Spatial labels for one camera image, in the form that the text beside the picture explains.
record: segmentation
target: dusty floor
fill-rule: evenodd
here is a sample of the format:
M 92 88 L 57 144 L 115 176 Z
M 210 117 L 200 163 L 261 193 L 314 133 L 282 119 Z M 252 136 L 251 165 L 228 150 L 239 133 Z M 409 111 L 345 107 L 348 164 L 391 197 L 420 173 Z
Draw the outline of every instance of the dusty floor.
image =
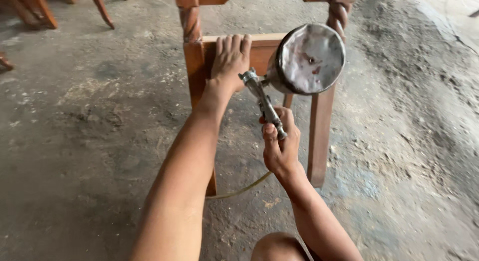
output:
M 190 112 L 174 0 L 49 0 L 58 30 L 0 22 L 16 64 L 0 75 L 0 260 L 124 260 L 145 195 Z M 231 0 L 202 8 L 205 35 L 287 32 L 326 5 Z M 479 59 L 413 0 L 358 0 L 347 28 L 326 183 L 319 193 L 365 260 L 479 260 Z M 278 93 L 272 95 L 280 99 Z M 294 102 L 307 160 L 309 98 Z M 219 191 L 265 172 L 258 109 L 230 102 Z M 201 260 L 248 260 L 261 236 L 296 233 L 274 177 L 208 201 Z

